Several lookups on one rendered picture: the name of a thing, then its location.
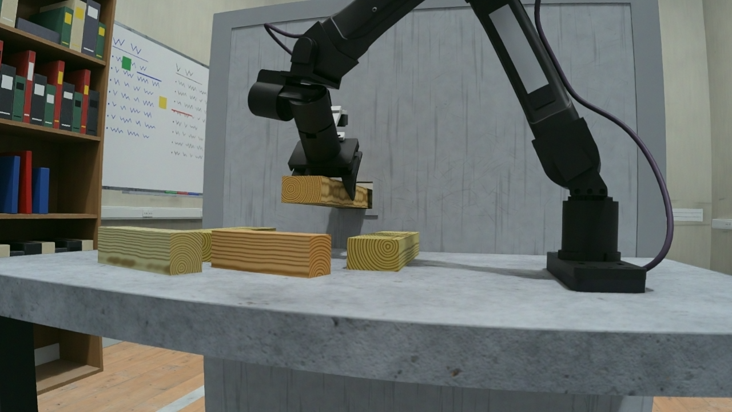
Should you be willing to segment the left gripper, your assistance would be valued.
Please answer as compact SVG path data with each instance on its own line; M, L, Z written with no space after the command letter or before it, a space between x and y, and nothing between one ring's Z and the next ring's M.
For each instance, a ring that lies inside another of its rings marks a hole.
M291 176L341 177L351 201L354 201L356 172L363 153L358 151L357 138L345 138L344 132L336 130L340 116L346 114L346 110L341 110L341 105L331 106L331 109L335 120L315 135L298 129L300 141L296 143L288 166L293 171Z

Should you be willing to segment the grey panel wall with small slot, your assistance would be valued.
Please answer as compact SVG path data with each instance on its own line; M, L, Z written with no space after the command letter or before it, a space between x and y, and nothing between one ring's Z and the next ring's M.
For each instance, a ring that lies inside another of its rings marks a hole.
M547 255L562 245L562 202L486 31L465 0L425 0L329 89L357 138L357 175L379 175L378 215L281 202L300 135L295 118L259 117L261 69L290 71L264 23L304 34L353 0L308 0L214 13L206 106L202 229L276 228L347 238L419 232L419 251ZM623 121L666 186L666 104L658 0L541 0L565 78ZM565 86L565 85L564 85ZM655 258L666 238L661 191L644 154L565 86L619 202L620 256ZM474 389L373 380L204 356L205 412L652 412L654 397Z

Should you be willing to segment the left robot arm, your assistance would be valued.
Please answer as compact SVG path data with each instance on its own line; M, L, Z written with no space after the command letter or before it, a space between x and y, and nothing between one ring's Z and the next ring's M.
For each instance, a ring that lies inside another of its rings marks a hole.
M317 21L296 40L290 72L259 71L248 93L250 112L295 118L297 129L313 135L328 127L333 114L327 88L339 90L341 78L369 46L422 2L354 0ZM547 251L547 261L577 279L646 280L647 268L620 260L619 202L607 196L597 145L522 2L465 2L478 15L522 105L547 177L570 190L562 202L562 249L559 256Z

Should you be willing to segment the light wood block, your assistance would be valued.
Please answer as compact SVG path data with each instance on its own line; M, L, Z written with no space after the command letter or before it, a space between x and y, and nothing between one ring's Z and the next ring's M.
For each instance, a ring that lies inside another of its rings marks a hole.
M230 230L230 229L251 230L253 228L249 228L249 227L233 227L233 228L197 229L197 230L186 230L186 231L203 232L203 261L204 262L211 262L212 230ZM271 232L276 232L276 228L254 229L253 231L271 231Z
M347 238L346 270L399 272L419 255L419 232L381 231Z

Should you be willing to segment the brown wooden block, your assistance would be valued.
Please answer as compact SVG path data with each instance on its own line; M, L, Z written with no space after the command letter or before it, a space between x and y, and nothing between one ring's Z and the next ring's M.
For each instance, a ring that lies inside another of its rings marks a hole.
M212 230L211 268L315 278L331 274L331 235Z

